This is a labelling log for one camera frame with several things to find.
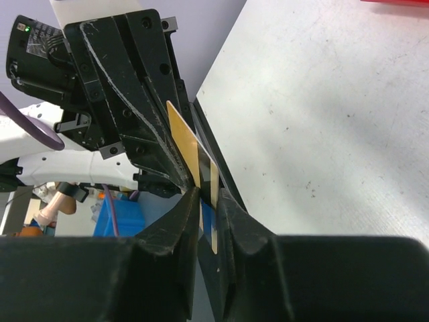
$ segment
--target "screw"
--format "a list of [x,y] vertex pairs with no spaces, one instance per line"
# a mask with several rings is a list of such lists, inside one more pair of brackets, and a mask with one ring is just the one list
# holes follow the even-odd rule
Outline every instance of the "screw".
[[122,111],[122,115],[124,116],[124,117],[126,117],[126,118],[128,118],[128,117],[131,117],[131,111],[129,110],[129,109],[124,109],[123,111]]
[[91,96],[92,99],[96,99],[98,96],[100,96],[100,93],[97,90],[93,90],[89,96]]
[[141,24],[143,25],[144,28],[150,29],[152,26],[152,21],[149,17],[145,17],[141,20]]
[[164,30],[167,30],[167,29],[168,29],[168,27],[170,26],[170,25],[168,24],[168,21],[165,21],[165,20],[161,23],[161,25],[162,25],[162,29],[164,29]]
[[87,64],[80,64],[80,70],[82,72],[89,72],[89,66]]
[[138,154],[143,154],[145,152],[145,148],[143,146],[138,146],[135,149],[135,152],[138,153]]

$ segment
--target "screw hole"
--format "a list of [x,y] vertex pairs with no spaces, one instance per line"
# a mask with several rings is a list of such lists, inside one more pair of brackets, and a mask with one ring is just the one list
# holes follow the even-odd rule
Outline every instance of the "screw hole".
[[142,153],[144,153],[144,152],[145,152],[145,149],[144,149],[144,147],[143,147],[143,146],[139,146],[139,147],[137,147],[137,148],[135,149],[135,151],[136,151],[138,154],[142,154]]
[[170,73],[170,66],[167,64],[160,64],[160,72],[163,75],[168,75]]
[[124,116],[124,117],[126,117],[126,118],[128,118],[128,117],[131,117],[131,111],[129,110],[129,109],[124,109],[123,111],[122,111],[122,115]]
[[80,70],[83,72],[88,72],[89,71],[89,66],[87,64],[80,64]]
[[144,28],[150,29],[152,27],[152,21],[149,17],[145,17],[141,20],[141,24]]
[[96,99],[98,96],[100,96],[100,93],[97,90],[91,91],[89,94],[93,99]]

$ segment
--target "red object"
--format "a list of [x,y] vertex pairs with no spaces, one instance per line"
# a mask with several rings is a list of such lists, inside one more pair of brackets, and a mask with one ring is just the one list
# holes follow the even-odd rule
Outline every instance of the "red object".
[[392,5],[420,5],[429,7],[429,0],[362,0],[366,2],[390,3]]

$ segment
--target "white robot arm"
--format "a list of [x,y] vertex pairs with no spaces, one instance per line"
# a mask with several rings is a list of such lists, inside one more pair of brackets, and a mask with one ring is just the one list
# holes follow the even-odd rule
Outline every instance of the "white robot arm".
[[[31,105],[20,110],[53,128],[61,120],[63,110],[50,103]],[[17,178],[27,186],[37,186],[50,181],[85,182],[91,184],[111,184],[137,189],[133,175],[139,173],[120,154],[103,160],[99,151],[91,152],[59,134],[65,143],[62,151],[53,151],[32,138],[7,116],[0,116],[0,147],[3,152],[0,164],[19,158],[22,167]]]

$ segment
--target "white scratch mark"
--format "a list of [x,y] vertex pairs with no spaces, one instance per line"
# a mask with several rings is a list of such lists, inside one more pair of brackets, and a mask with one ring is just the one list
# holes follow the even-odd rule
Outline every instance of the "white scratch mark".
[[395,117],[393,118],[393,121],[392,121],[392,123],[391,123],[390,131],[389,131],[389,137],[387,138],[387,142],[386,142],[386,149],[387,149],[387,147],[388,147],[388,145],[389,145],[389,143],[390,143],[391,133],[393,132],[393,126],[395,125],[396,117],[397,117],[397,113],[398,113],[399,109],[400,109],[400,105],[399,105],[399,104],[397,104],[397,105],[396,105],[396,113],[395,113]]
[[93,22],[94,22],[94,21],[97,21],[97,19],[87,21],[86,23],[87,23],[87,24],[89,24],[91,27],[93,27],[96,31],[100,32],[100,31],[97,29],[97,27],[95,27],[95,26],[94,26],[94,24],[93,24]]
[[[146,126],[152,131],[152,133],[155,135],[156,140],[158,141],[161,149],[164,151],[164,153],[166,154],[166,156],[170,159],[170,161],[172,162],[174,168],[176,169],[177,173],[182,177],[182,178],[186,178],[187,177],[187,173],[184,169],[184,167],[181,165],[181,163],[177,162],[177,160],[175,159],[175,157],[172,155],[172,153],[169,151],[167,145],[164,143],[164,141],[162,140],[162,138],[160,137],[159,133],[156,131],[155,127],[139,112],[139,110],[137,110],[134,105],[131,104],[130,101],[127,100],[127,98],[124,96],[124,94],[122,94],[122,92],[116,87],[115,83],[112,81],[112,79],[109,77],[109,75],[107,74],[107,71],[105,70],[104,66],[101,64],[99,57],[96,55],[93,47],[91,46],[91,43],[88,40],[88,37],[86,36],[86,34],[83,32],[82,30],[82,35],[83,38],[86,42],[86,45],[88,46],[88,50],[90,51],[90,53],[93,55],[95,61],[97,62],[98,66],[100,67],[100,69],[102,70],[102,72],[105,74],[106,78],[107,78],[107,82],[112,86],[113,90],[117,93],[117,95],[122,99],[123,102],[125,102],[130,108],[131,110],[134,112],[134,114],[140,116],[140,119],[144,122],[144,124],[146,124]],[[161,123],[161,120],[159,119],[158,115],[156,113],[154,113],[155,118],[158,120],[159,123]]]

